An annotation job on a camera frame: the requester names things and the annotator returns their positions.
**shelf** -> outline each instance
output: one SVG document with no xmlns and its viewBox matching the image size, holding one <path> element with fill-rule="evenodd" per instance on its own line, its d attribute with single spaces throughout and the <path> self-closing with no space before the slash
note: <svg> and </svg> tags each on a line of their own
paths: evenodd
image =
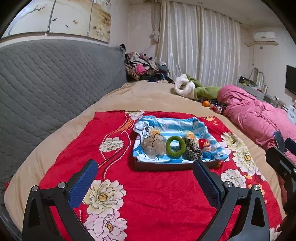
<svg viewBox="0 0 296 241">
<path fill-rule="evenodd" d="M 273 46 L 277 46 L 279 43 L 278 42 L 271 42 L 271 41 L 255 41 L 253 43 L 250 44 L 246 44 L 248 47 L 253 46 L 253 45 L 273 45 Z"/>
</svg>

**gray quilted headboard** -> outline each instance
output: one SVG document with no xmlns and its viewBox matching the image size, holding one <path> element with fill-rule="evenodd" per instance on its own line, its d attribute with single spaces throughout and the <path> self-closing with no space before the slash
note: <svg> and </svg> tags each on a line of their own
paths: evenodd
<svg viewBox="0 0 296 241">
<path fill-rule="evenodd" d="M 0 204 L 4 182 L 40 142 L 125 82 L 121 47 L 50 39 L 0 48 Z"/>
</svg>

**blue striped towel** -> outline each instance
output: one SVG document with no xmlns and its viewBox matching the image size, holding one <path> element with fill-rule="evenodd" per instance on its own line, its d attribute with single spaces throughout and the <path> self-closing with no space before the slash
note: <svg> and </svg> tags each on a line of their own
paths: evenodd
<svg viewBox="0 0 296 241">
<path fill-rule="evenodd" d="M 159 130 L 167 140 L 171 136 L 185 137 L 186 132 L 191 131 L 195 134 L 197 139 L 206 139 L 211 145 L 211 157 L 212 159 L 202 158 L 203 161 L 214 161 L 216 159 L 226 160 L 228 155 L 216 141 L 216 139 L 208 132 L 207 127 L 197 118 L 190 119 L 172 119 L 172 118 L 156 118 L 155 116 L 143 116 L 135 124 L 133 130 L 138 133 L 134 147 L 133 156 L 137 161 L 152 162 L 152 163 L 193 163 L 193 161 L 183 159 L 181 156 L 179 159 L 171 159 L 166 154 L 162 157 L 149 157 L 144 153 L 141 147 L 141 143 L 144 138 L 148 137 L 153 129 Z M 172 141 L 171 147 L 177 147 L 178 141 Z"/>
</svg>

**pink blanket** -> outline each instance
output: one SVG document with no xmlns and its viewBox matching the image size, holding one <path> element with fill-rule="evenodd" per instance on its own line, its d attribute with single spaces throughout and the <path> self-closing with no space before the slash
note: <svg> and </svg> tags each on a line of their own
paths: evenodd
<svg viewBox="0 0 296 241">
<path fill-rule="evenodd" d="M 221 88 L 217 99 L 218 102 L 228 105 L 224 115 L 237 124 L 254 143 L 265 150 L 274 141 L 274 131 L 281 131 L 284 140 L 290 137 L 296 141 L 296 126 L 289 121 L 283 109 L 257 100 L 245 90 L 234 85 Z M 296 164 L 296 157 L 291 152 L 288 151 L 286 156 Z"/>
</svg>

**wall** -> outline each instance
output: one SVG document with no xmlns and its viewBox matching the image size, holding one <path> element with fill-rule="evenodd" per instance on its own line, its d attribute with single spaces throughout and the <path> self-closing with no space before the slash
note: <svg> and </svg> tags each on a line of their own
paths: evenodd
<svg viewBox="0 0 296 241">
<path fill-rule="evenodd" d="M 129 8 L 128 13 L 128 45 L 127 52 L 136 51 L 142 53 L 155 41 L 151 40 L 152 33 L 151 23 L 152 3 L 144 2 L 143 4 L 134 4 Z M 150 47 L 144 53 L 148 57 L 155 57 L 157 44 Z"/>
<path fill-rule="evenodd" d="M 241 52 L 240 52 L 240 62 L 239 62 L 239 71 L 238 71 L 238 79 L 243 76 L 248 78 L 248 64 L 249 64 L 249 48 L 245 43 L 249 42 L 249 33 L 247 30 L 240 28 L 241 34 Z"/>
<path fill-rule="evenodd" d="M 283 27 L 276 28 L 258 28 L 248 30 L 250 42 L 254 41 L 253 33 L 273 31 L 276 33 L 278 46 L 254 45 L 249 47 L 248 74 L 250 76 L 253 68 L 258 68 L 264 73 L 264 80 L 268 86 L 267 93 L 271 96 L 277 96 L 280 100 L 290 105 L 296 96 L 285 88 L 286 65 L 296 66 L 296 45 L 288 31 Z M 254 65 L 252 65 L 252 56 L 254 48 Z"/>
<path fill-rule="evenodd" d="M 121 44 L 128 44 L 128 0 L 113 0 L 111 7 L 111 28 L 110 28 L 110 43 L 104 43 L 99 40 L 88 39 L 83 36 L 64 35 L 64 34 L 21 34 L 18 36 L 11 36 L 7 39 L 2 39 L 0 47 L 12 44 L 15 42 L 28 41 L 34 39 L 73 39 L 79 41 L 93 42 L 110 47 L 119 46 Z"/>
</svg>

